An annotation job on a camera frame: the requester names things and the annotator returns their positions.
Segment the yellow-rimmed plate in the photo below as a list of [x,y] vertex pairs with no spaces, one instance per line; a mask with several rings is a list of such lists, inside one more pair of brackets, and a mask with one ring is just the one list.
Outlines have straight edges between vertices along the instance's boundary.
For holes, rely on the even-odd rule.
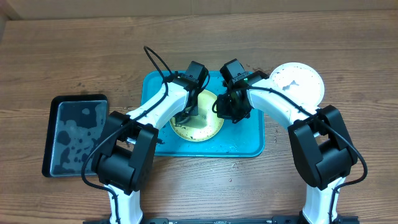
[[186,118],[174,116],[170,119],[174,132],[181,138],[193,142],[206,141],[214,137],[224,123],[224,119],[217,117],[212,111],[216,99],[214,93],[203,90],[198,96],[197,115]]

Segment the white plate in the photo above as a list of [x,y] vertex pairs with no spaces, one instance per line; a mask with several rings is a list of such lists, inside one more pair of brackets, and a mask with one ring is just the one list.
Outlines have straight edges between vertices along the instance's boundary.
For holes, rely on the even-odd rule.
[[318,106],[325,94],[324,82],[319,73],[304,63],[279,65],[272,71],[270,79],[279,88],[313,106]]

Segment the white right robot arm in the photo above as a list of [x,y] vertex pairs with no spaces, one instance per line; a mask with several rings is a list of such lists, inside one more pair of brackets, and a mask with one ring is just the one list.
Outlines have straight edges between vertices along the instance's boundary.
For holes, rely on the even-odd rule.
[[319,108],[325,94],[319,73],[299,62],[279,65],[271,74],[250,73],[236,59],[220,73],[227,91],[213,104],[218,117],[237,123],[256,109],[287,130],[295,168],[307,185],[295,223],[358,223],[357,217],[339,215],[336,205],[340,190],[362,182],[368,167],[340,111]]

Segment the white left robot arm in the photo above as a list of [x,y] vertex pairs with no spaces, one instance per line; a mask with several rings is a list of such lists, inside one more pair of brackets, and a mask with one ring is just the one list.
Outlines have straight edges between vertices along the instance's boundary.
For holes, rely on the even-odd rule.
[[159,130],[197,102],[208,74],[204,65],[191,62],[185,72],[165,77],[160,90],[139,108],[126,114],[113,111],[106,118],[91,170],[109,195],[107,223],[143,223],[139,192],[152,169]]

